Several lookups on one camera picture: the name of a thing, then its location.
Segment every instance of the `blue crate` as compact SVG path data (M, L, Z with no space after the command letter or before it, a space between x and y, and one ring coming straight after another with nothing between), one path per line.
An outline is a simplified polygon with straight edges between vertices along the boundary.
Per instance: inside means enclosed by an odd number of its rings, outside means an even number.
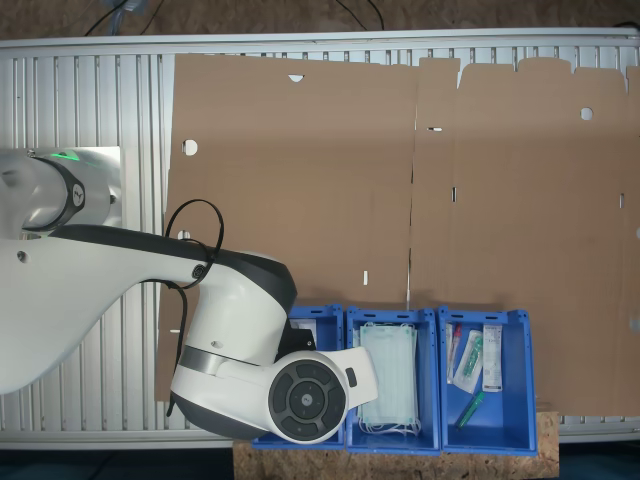
M320 352L335 352L344 349L342 305L326 305L324 307L293 307L289 318L313 318L316 320L316 349ZM342 450L344 448L344 423L328 440L315 445L299 445L280 438L274 433L267 433L252 442L257 449L281 450Z
M360 430L356 409L347 414L347 451L352 453L440 454L438 356L436 316L430 309L414 311L347 310L347 348L353 347L353 330L368 322L412 323L418 330L416 387L422 430L418 436L401 433L371 435Z
M502 325L502 392L485 393L484 401L461 430L456 429L456 421L473 396L447 384L447 322L460 323L462 327L454 360L456 369L470 330L482 331L484 324ZM440 307L438 328L442 449L457 453L537 455L533 347L527 312L469 312ZM482 374L474 394L481 390Z

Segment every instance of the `surgical face mask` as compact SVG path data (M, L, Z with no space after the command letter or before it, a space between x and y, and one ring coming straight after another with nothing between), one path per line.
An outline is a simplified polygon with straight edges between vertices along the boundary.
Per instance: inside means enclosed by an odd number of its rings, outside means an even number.
M419 431L415 350L417 332L412 325L366 324L360 344L373 360L378 377L378 398L362 405L361 428L367 433ZM391 428L382 430L383 425Z

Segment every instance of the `flattened cardboard box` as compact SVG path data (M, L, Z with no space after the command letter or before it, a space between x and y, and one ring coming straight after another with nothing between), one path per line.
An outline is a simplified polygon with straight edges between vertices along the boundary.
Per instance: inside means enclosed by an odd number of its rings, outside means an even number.
M278 256L304 302L386 308L404 298L411 211L412 307L525 308L539 405L640 414L638 69L627 72L628 95L620 72L572 74L554 59L518 72L471 65L460 89L458 71L455 59L421 63L411 205L412 73L178 57L167 213L209 198L227 219L224 246ZM289 74L307 76L281 83ZM292 90L316 75L314 88ZM186 138L198 141L194 157L180 151ZM214 243L215 217L192 212L175 231ZM158 400L168 398L178 301L163 293Z
M223 248L285 263L298 303L404 308L417 69L179 55L175 71L167 218L192 198L212 201ZM193 156L182 152L187 139ZM218 222L193 205L180 230L214 245ZM163 289L159 401L169 397L180 312L180 297Z
M638 69L420 70L412 305L527 309L547 409L639 415Z

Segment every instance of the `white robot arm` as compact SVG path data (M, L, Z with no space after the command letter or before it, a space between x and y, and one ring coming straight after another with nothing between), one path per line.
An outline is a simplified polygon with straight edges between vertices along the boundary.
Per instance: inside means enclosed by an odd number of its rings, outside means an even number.
M0 151L0 239L108 221L116 200L109 188L112 172L108 164L94 163L105 156L87 150Z
M0 240L0 393L63 360L102 313L148 280L192 282L211 250L112 227L67 225L48 238ZM333 435L377 398L363 348L299 351L274 363L296 289L283 264L220 250L176 367L172 396L193 424L224 436L269 431L295 443Z

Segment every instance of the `green tube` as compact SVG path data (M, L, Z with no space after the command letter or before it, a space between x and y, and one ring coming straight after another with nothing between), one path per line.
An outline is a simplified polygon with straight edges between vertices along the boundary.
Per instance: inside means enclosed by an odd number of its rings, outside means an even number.
M473 368L476 366L478 362L478 357L480 356L480 352L482 351L482 335L478 335L473 342L473 348L471 349L471 353L469 353L469 358L467 359L467 363L464 366L464 370L462 373L465 377L470 377L473 373Z
M474 413L476 413L476 410L478 409L478 407L480 406L483 400L484 400L484 392L480 392L478 393L478 395L473 397L473 399L471 400L471 403L467 405L467 408L464 409L464 412L462 412L462 415L460 415L460 418L456 422L456 428L458 430L460 430L462 427L464 427L467 424L471 416Z

